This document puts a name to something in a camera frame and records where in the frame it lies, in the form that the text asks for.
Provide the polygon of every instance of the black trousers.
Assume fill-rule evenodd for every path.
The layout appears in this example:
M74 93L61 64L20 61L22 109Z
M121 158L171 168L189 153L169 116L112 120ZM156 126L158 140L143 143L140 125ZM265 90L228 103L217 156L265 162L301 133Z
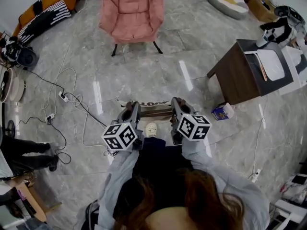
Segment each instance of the black trousers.
M24 154L30 152L44 153L49 148L49 144L14 139L6 135L3 136L2 143L0 145L2 154L14 176L49 167L50 163L54 160L54 157L52 156L23 156Z
M276 22L266 23L266 24L263 24L261 27L263 30L270 30L270 29L279 28L282 26L284 26L284 33L276 38L276 43L280 44L281 42L286 40L292 32L292 29L289 26L287 18L280 18Z

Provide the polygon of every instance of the sneaker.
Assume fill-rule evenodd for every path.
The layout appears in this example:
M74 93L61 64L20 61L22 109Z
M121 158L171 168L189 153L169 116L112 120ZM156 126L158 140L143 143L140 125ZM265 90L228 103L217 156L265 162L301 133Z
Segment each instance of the sneaker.
M49 165L49 170L51 171L51 172L54 172L56 169L57 169L57 167L58 167L58 162L59 162L59 158L57 157L57 155L54 155L53 156L53 161L50 163L50 165Z
M157 137L157 125L155 123L149 123L146 126L146 136L149 137Z

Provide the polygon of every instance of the marble floor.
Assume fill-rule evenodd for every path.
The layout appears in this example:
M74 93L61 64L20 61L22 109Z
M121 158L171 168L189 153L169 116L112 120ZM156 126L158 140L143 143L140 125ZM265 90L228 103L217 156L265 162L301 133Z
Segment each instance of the marble floor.
M213 158L245 177L252 173L256 158L255 169L262 169L256 184L271 201L280 196L281 185L307 155L307 89L284 96L273 92L238 104L229 120L214 121L210 115L223 96L216 77L209 80L206 74L237 38L259 37L260 23L252 14L238 21L220 13L207 0L165 0L165 21L157 39L164 54L159 55L151 43L140 43L119 45L117 55L111 57L112 38L98 28L100 0L87 0L86 4L81 0L77 10L80 12L31 43L39 55L35 73L55 81L60 71L73 68L76 75L68 69L59 75L57 84L66 92L82 95L89 110L106 124L122 110L116 98L144 102L173 96L185 99L213 123L207 141ZM56 113L53 125L65 136L63 151L72 160L68 165L60 163L55 172L39 171L35 186L49 205L63 203L48 215L48 223L71 230L78 210L97 198L106 177L109 163L100 146L103 129L88 118L84 144L92 147L86 147L86 114L63 102L54 89L48 101L51 85L37 76L19 69L17 74L27 88L19 103L6 104L6 121L18 123L31 116L44 119L42 105L47 104L46 114ZM158 128L158 136L171 145L170 123L159 122ZM59 148L64 145L57 131L38 120L21 123L16 135L52 142Z

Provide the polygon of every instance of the black chair leg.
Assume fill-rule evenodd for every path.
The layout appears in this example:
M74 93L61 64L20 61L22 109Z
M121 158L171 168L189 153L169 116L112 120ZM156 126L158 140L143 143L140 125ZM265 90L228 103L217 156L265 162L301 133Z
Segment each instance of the black chair leg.
M160 54L163 54L163 52L161 51L161 49L158 47L158 45L155 43L155 41L153 42L153 45L155 46L155 48L158 50L158 52Z
M117 44L115 44L115 47L114 47L114 50L111 56L114 56L116 54L116 49L117 49Z

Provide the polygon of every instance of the wooden table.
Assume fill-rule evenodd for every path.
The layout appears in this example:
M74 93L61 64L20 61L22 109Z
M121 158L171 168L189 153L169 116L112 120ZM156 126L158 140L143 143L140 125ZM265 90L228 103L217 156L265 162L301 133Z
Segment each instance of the wooden table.
M16 186L16 189L19 190L22 195L28 200L32 208L36 211L34 216L42 222L47 221L46 213L54 210L62 204L58 203L54 207L48 208L41 200L41 198L37 195L35 189L33 187L27 187L25 183L19 184L18 186Z
M285 77L276 81L269 78L267 81L264 80L256 57L244 54L246 51L258 49L255 42L255 40L237 39L232 48L207 74L208 78L216 75L224 99L231 105L267 95L293 82L288 64L276 43L270 43L263 49L276 52Z

